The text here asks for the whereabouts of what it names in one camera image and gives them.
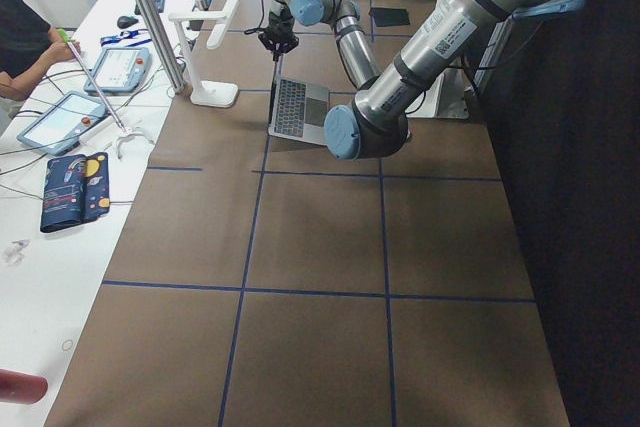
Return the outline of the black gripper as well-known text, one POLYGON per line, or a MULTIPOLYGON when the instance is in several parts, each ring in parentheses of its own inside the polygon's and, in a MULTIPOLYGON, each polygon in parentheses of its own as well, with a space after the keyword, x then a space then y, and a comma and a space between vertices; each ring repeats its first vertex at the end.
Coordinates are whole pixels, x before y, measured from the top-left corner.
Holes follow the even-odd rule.
MULTIPOLYGON (((281 9, 278 13, 269 12, 266 31, 276 34, 293 34, 293 17, 288 9, 281 9)), ((279 46, 273 48, 272 60, 277 63, 280 58, 279 46)))

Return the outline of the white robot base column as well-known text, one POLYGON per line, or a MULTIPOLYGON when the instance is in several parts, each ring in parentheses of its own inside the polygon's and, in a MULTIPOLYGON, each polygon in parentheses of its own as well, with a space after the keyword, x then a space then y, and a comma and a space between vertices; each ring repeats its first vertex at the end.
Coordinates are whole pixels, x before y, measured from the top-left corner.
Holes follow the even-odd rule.
MULTIPOLYGON (((443 17, 446 10, 445 0, 436 0, 434 14, 443 17)), ((453 68, 444 70, 431 88, 411 104, 406 111, 407 116, 410 118, 467 119, 466 81, 463 72, 459 69, 460 66, 460 61, 455 60, 453 68)))

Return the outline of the person's hand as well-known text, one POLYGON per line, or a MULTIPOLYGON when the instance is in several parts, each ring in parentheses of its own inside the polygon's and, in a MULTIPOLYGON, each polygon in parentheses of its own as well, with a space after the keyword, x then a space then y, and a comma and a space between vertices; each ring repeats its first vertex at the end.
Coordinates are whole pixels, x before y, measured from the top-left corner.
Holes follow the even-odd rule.
POLYGON ((47 55, 49 61, 55 64, 59 62, 74 60, 76 58, 74 50, 78 48, 78 42, 72 42, 71 44, 69 44, 68 42, 64 41, 57 41, 53 42, 49 46, 45 54, 47 55))

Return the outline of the person's forearm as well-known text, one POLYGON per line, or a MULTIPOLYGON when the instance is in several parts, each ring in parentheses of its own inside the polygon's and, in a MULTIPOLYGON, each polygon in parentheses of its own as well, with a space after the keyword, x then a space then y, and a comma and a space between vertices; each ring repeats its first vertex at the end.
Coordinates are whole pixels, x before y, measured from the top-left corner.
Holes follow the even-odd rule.
POLYGON ((17 77, 11 77, 7 72, 2 72, 1 96, 14 101, 25 101, 55 63, 52 51, 47 50, 31 67, 17 77))

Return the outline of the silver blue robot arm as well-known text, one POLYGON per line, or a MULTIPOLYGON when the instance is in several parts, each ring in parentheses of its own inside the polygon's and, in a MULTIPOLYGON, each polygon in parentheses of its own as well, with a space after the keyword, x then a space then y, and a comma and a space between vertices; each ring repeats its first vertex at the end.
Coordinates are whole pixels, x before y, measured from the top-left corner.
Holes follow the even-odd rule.
POLYGON ((272 0, 263 45, 296 47, 292 27, 330 26, 345 72, 357 89, 350 105, 324 120, 325 142, 339 159, 386 157, 408 137, 406 110, 459 57, 477 31, 509 17, 549 18, 582 8, 586 0, 442 0, 411 39, 380 69, 351 0, 272 0))

